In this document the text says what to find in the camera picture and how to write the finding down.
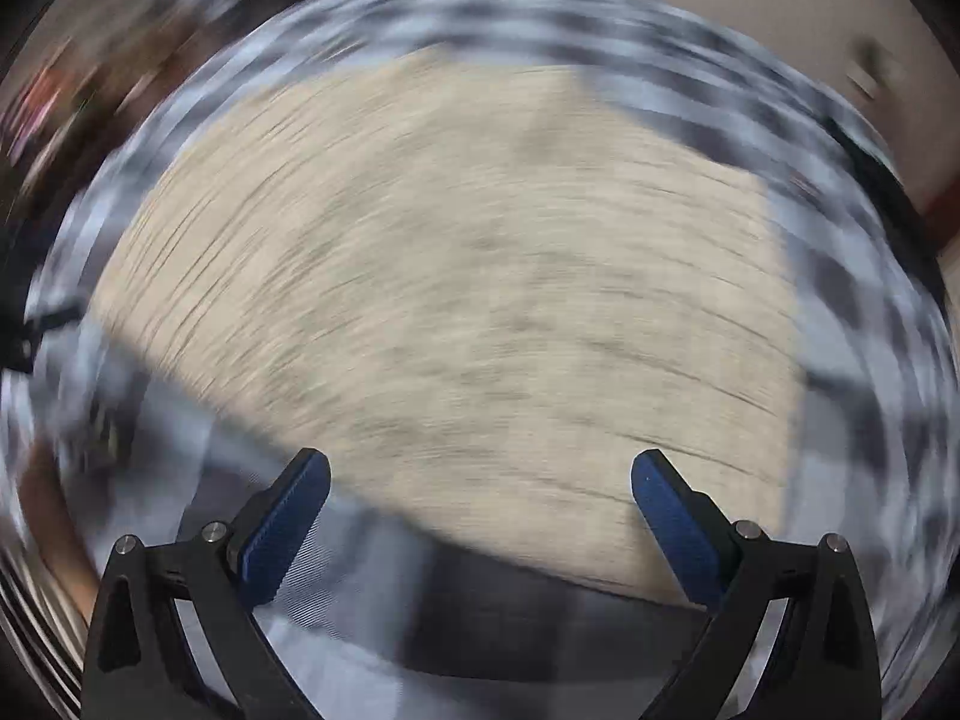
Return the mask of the cream plaid knit cardigan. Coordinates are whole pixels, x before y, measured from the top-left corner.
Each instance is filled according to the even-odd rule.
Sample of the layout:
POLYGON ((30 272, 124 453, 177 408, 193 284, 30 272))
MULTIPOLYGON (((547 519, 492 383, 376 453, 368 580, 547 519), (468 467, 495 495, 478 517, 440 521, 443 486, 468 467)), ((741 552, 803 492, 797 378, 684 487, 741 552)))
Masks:
POLYGON ((146 194, 91 309, 381 511, 672 603, 631 462, 656 447, 777 530, 796 302, 754 174, 576 71, 420 50, 231 107, 146 194))

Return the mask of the blue checkered bed sheet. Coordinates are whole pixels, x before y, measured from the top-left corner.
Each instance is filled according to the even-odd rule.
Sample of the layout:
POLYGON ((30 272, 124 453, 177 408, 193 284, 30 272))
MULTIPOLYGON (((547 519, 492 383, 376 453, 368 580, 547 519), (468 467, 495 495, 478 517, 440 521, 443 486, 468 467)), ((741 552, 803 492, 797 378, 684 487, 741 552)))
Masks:
MULTIPOLYGON (((480 62, 579 68, 612 101, 765 182, 799 294, 807 380, 788 530, 838 528, 871 605, 887 717, 918 704, 958 622, 958 379, 939 275, 911 206, 882 210, 825 122, 866 122, 748 37, 656 0, 308 0, 215 55, 76 197, 26 293, 91 293, 167 166, 231 104, 431 44, 480 62)), ((268 621, 332 718, 633 718, 695 616, 449 548, 348 497, 268 621)))

